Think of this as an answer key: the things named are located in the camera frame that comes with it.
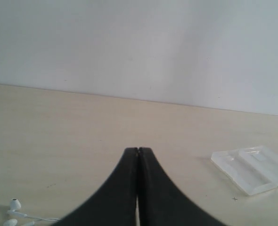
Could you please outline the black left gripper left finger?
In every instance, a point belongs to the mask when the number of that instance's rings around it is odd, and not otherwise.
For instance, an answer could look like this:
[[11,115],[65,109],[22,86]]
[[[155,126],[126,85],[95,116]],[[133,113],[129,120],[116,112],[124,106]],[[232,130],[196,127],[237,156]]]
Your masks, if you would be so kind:
[[81,206],[55,226],[135,226],[138,149],[126,148],[113,172]]

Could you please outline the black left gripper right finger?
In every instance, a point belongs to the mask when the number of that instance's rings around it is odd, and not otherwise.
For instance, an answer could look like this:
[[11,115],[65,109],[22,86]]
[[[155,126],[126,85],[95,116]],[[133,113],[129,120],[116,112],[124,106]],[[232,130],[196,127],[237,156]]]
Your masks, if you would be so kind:
[[151,148],[138,150],[141,226],[223,226],[192,202],[169,178]]

